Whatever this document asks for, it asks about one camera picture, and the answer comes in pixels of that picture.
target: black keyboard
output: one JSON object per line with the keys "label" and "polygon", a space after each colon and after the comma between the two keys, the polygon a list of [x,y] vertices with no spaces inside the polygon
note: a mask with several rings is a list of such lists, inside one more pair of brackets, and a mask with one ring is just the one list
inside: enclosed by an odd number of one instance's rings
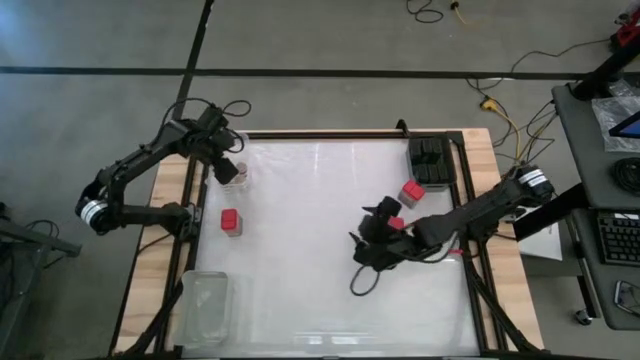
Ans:
{"label": "black keyboard", "polygon": [[640,220],[598,213],[600,256],[605,264],[640,266]]}

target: wooden table frame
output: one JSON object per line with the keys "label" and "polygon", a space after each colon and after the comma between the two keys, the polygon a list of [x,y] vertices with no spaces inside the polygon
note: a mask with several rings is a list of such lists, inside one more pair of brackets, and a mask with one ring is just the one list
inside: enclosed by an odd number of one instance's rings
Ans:
{"label": "wooden table frame", "polygon": [[[412,132],[440,131],[444,130],[420,129]],[[458,147],[453,148],[455,152],[460,149],[458,156],[454,154],[454,161],[458,170],[457,188],[463,190],[459,192],[458,198],[464,203],[467,201],[468,194],[475,196],[484,193],[491,189],[499,181],[500,177],[488,130],[461,129],[452,131],[459,134],[457,136],[459,138]],[[402,137],[402,133],[395,130],[260,131],[247,133],[251,138],[259,139],[371,139],[393,136]],[[190,200],[194,203],[199,203],[198,205],[203,205],[206,186],[201,187],[201,180],[204,178],[202,169],[195,167],[195,164],[187,165],[187,160],[178,156],[169,157],[161,163],[158,169],[150,205],[161,206],[172,201],[181,202],[181,200],[182,203],[185,203],[185,199],[187,202]],[[185,189],[184,184],[190,184],[191,186],[187,186]],[[512,236],[513,230],[511,226],[501,225],[500,233]],[[153,241],[162,234],[163,231],[159,227],[146,228],[142,233],[140,246],[144,246],[144,244]],[[173,263],[175,269],[184,268],[186,252],[180,251],[181,248],[188,248],[188,245],[172,245],[170,241],[167,241],[149,248],[144,254],[137,257],[133,265],[128,292],[125,294],[123,301],[122,316],[118,321],[119,326],[113,339],[112,348],[115,351],[125,350],[132,345],[155,315],[162,303],[162,293],[165,288],[174,283],[177,276],[181,274],[179,271],[170,271],[168,273],[168,265]],[[190,251],[190,253],[190,257],[195,260],[195,251]],[[542,348],[542,339],[517,243],[512,240],[494,237],[489,241],[485,254],[486,256],[480,256],[479,259],[475,260],[476,268],[481,271],[481,275],[485,279],[488,279],[487,284],[490,287],[493,285],[501,306],[515,325],[530,342]],[[167,279],[170,278],[168,275],[171,275],[174,281],[168,281]],[[494,326],[492,314],[486,309],[484,302],[481,299],[480,301],[481,317],[484,323],[483,334],[479,335],[481,348],[486,344],[484,349],[505,349],[506,347],[513,349],[513,345],[510,342],[505,342],[504,333],[499,327]],[[167,341],[165,345],[171,347],[171,341]],[[156,349],[163,349],[163,347],[158,345]]]}

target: red cube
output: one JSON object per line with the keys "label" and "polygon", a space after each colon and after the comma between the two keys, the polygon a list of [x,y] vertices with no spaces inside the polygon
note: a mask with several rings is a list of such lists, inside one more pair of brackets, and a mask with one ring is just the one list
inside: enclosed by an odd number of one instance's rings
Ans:
{"label": "red cube", "polygon": [[392,216],[389,218],[389,222],[388,224],[396,229],[396,230],[402,230],[404,229],[404,219],[403,218],[397,218],[395,216]]}
{"label": "red cube", "polygon": [[236,209],[222,210],[220,217],[220,229],[229,236],[242,235],[242,218]]}
{"label": "red cube", "polygon": [[405,204],[410,209],[413,209],[418,201],[422,199],[425,194],[425,190],[413,180],[407,181],[406,184],[402,187],[402,191],[398,195],[398,200]]}

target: white tabletop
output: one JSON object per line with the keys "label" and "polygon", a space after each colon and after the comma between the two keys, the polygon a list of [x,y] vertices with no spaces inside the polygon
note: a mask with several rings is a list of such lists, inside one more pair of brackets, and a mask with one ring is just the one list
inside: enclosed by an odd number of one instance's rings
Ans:
{"label": "white tabletop", "polygon": [[[234,161],[248,164],[242,190],[211,181],[196,270],[223,271],[232,294],[228,338],[185,347],[184,357],[477,355],[471,306],[458,255],[404,262],[355,297],[349,283],[365,212],[409,179],[406,140],[252,141]],[[220,230],[236,208],[243,234]],[[450,192],[427,193],[405,222],[452,208]],[[373,280],[363,271],[358,289]]]}

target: monitor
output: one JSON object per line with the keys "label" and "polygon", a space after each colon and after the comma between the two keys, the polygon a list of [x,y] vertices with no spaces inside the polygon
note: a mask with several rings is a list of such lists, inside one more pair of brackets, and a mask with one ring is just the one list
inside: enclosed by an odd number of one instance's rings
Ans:
{"label": "monitor", "polygon": [[640,111],[611,128],[609,135],[640,139]]}

